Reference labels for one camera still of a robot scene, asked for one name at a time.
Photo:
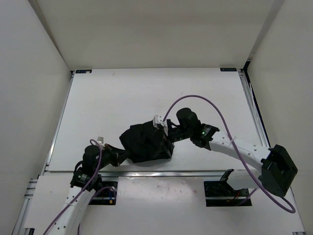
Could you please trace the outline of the black pleated skirt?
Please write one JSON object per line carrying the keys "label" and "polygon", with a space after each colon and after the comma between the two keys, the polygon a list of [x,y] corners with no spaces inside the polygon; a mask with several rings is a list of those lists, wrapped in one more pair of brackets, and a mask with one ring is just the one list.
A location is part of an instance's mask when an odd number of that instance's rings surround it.
{"label": "black pleated skirt", "polygon": [[152,121],[131,125],[119,139],[135,164],[170,159],[174,150],[163,130],[154,127]]}

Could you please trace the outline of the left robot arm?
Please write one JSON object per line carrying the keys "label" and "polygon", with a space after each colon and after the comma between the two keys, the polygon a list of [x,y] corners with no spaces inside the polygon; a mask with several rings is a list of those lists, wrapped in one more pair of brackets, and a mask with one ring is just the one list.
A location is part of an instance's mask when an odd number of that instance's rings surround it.
{"label": "left robot arm", "polygon": [[43,234],[78,234],[81,220],[90,201],[105,190],[109,191],[109,199],[115,202],[116,187],[104,187],[99,170],[108,165],[118,167],[130,156],[129,150],[118,149],[98,141],[87,146],[84,150],[83,159],[75,166],[63,208]]}

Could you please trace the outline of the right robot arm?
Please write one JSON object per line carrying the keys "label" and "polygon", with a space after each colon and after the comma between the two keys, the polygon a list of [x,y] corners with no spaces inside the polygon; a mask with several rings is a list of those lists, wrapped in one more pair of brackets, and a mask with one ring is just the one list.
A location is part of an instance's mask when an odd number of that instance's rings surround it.
{"label": "right robot arm", "polygon": [[255,169],[254,176],[269,193],[278,197],[287,194],[298,169],[284,147],[269,148],[231,139],[219,128],[201,123],[190,108],[178,110],[176,116],[178,125],[169,119],[161,122],[171,142],[190,139],[197,147],[238,159]]}

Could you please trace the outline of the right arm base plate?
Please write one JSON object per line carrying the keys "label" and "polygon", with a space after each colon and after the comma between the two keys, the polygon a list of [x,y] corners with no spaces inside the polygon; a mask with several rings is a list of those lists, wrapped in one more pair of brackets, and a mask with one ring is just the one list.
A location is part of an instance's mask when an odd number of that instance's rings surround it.
{"label": "right arm base plate", "polygon": [[247,188],[234,190],[226,182],[204,181],[206,207],[252,206]]}

